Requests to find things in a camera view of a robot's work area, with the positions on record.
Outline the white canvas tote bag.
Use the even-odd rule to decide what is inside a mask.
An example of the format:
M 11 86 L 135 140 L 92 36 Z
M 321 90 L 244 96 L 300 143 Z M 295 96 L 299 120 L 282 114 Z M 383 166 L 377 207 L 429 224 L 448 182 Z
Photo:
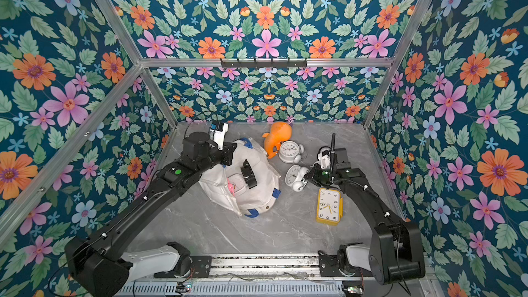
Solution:
M 279 198 L 281 175 L 255 140 L 242 137 L 235 143 L 232 164 L 218 164 L 206 171 L 199 185 L 212 202 L 239 216 L 255 218 L 270 210 Z

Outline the white twin-bell alarm clock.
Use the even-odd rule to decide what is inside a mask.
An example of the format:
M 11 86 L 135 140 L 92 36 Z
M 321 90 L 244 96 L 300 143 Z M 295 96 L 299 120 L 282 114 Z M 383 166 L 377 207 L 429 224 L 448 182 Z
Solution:
M 331 151 L 330 150 L 322 150 L 318 153 L 318 162 L 319 165 L 325 169 L 328 168 L 331 165 Z

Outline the black purple-face alarm clock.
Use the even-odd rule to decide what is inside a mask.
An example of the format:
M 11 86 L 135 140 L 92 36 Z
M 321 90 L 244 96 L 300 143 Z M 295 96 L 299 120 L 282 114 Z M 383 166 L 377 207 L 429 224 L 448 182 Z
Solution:
M 258 183 L 257 183 L 256 176 L 254 174 L 254 171 L 252 170 L 250 162 L 247 159 L 245 159 L 242 164 L 241 174 L 244 178 L 244 181 L 248 189 L 252 189 L 257 186 Z

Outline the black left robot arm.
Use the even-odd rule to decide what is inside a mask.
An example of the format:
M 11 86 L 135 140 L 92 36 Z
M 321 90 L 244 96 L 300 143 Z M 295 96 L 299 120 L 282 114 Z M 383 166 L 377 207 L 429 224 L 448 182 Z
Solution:
M 182 144 L 180 157 L 159 171 L 125 210 L 88 238 L 74 238 L 66 245 L 71 276 L 92 296 L 114 296 L 130 281 L 161 272 L 184 276 L 191 269 L 190 252 L 176 242 L 127 251 L 136 236 L 203 173 L 218 164 L 231 165 L 237 149 L 233 142 L 219 146 L 204 132 L 191 133 Z

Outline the silver twin-bell alarm clock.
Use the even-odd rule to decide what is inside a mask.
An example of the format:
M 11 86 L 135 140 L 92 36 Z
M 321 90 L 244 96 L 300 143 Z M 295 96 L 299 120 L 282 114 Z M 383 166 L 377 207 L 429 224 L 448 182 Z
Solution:
M 279 149 L 279 159 L 286 164 L 298 164 L 302 159 L 305 147 L 295 141 L 285 141 Z

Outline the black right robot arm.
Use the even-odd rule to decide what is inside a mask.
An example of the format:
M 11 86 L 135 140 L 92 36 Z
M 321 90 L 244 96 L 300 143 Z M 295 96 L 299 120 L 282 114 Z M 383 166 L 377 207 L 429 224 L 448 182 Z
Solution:
M 345 148 L 323 147 L 305 179 L 325 192 L 348 196 L 371 228 L 371 242 L 341 245 L 335 265 L 344 275 L 371 272 L 381 285 L 420 279 L 426 264 L 421 233 L 415 223 L 395 214 L 373 189 L 367 176 L 349 162 Z

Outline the black yellow square clock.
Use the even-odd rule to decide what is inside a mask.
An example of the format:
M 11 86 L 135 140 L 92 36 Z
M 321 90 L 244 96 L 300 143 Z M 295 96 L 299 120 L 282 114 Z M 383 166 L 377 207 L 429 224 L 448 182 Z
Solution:
M 342 193 L 332 188 L 320 188 L 316 208 L 319 224 L 336 226 L 342 219 Z

